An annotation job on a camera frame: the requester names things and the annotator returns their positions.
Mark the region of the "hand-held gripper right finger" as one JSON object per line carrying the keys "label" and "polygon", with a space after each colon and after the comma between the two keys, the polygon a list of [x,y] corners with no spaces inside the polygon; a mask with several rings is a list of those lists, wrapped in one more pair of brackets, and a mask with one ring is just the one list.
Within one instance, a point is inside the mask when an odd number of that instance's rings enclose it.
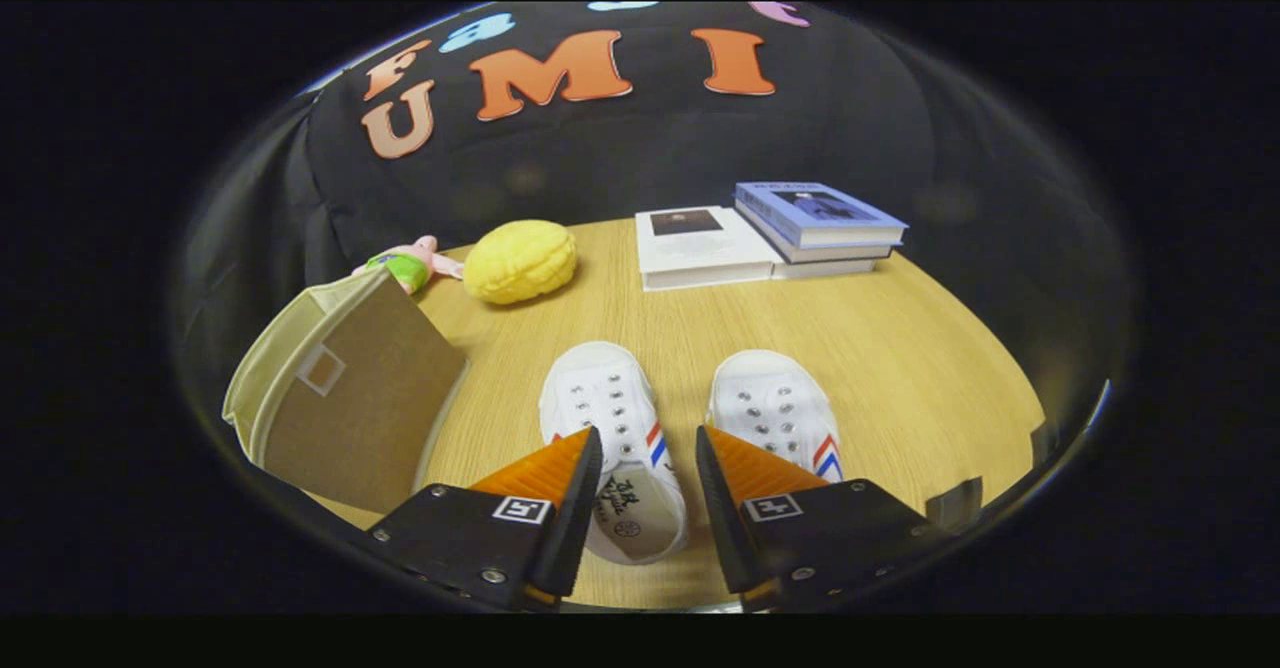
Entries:
{"label": "hand-held gripper right finger", "polygon": [[852,608],[951,546],[870,480],[829,484],[719,427],[698,427],[696,463],[724,585],[746,612]]}

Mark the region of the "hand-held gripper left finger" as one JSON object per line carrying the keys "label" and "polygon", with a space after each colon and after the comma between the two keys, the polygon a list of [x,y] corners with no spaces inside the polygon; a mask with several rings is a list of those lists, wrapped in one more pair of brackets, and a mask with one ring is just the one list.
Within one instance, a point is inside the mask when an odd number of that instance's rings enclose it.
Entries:
{"label": "hand-held gripper left finger", "polygon": [[431,484],[365,534],[393,569],[475,612],[557,612],[572,594],[602,475],[589,426],[470,488]]}

